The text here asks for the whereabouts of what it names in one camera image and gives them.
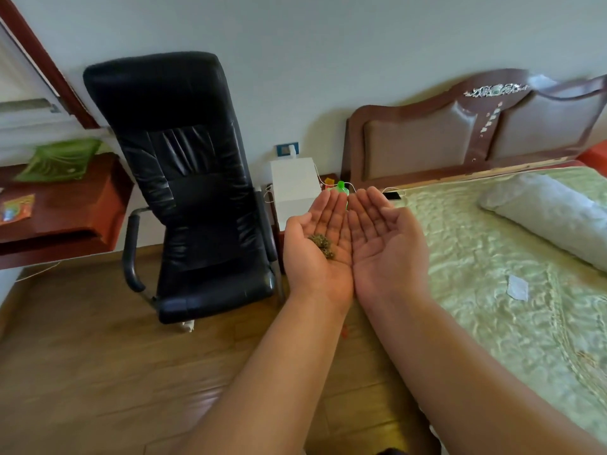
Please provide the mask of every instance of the white box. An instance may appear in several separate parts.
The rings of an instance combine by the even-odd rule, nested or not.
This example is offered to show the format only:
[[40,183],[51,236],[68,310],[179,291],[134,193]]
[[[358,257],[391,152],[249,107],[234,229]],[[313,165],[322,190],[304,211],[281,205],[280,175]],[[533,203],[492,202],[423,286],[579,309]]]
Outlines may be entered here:
[[308,212],[321,192],[321,185],[312,158],[275,160],[269,166],[278,227],[284,231],[289,217]]

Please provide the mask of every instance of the hand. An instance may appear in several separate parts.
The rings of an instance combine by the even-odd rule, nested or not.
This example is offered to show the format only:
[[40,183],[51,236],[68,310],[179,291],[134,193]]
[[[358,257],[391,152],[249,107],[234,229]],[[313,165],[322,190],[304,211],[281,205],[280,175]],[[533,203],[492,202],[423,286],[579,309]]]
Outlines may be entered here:
[[[337,190],[323,191],[308,213],[286,222],[284,265],[292,294],[326,298],[345,314],[352,304],[352,243],[346,214],[348,197]],[[331,242],[335,256],[327,259],[308,239],[321,234]]]
[[429,251],[408,208],[394,209],[375,187],[348,197],[353,273],[360,304],[393,298],[429,298]]

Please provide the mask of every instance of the dried plant material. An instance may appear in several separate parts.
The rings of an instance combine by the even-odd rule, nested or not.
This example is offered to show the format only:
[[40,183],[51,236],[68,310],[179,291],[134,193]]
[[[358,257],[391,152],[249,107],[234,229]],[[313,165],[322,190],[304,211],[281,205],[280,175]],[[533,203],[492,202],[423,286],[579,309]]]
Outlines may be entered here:
[[326,259],[335,258],[335,252],[331,250],[331,242],[324,235],[312,235],[308,239],[318,246]]

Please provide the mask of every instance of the padded headboard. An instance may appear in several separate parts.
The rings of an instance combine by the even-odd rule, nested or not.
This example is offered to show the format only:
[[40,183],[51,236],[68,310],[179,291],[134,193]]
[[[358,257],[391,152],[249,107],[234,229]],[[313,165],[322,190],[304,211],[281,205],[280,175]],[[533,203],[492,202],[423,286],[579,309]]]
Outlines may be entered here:
[[415,104],[362,106],[348,120],[341,178],[388,187],[573,159],[606,102],[607,75],[558,83],[506,68]]

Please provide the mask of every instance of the window frame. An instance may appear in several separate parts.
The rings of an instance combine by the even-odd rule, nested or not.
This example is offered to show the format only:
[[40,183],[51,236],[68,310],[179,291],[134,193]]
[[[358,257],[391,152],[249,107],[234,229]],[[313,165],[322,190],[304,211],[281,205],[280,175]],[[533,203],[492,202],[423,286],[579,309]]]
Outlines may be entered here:
[[61,74],[42,43],[34,35],[26,20],[11,0],[0,0],[0,23],[10,35],[21,53],[49,87],[52,95],[49,102],[61,104],[69,114],[74,115],[84,129],[98,129],[100,126],[91,116],[80,98]]

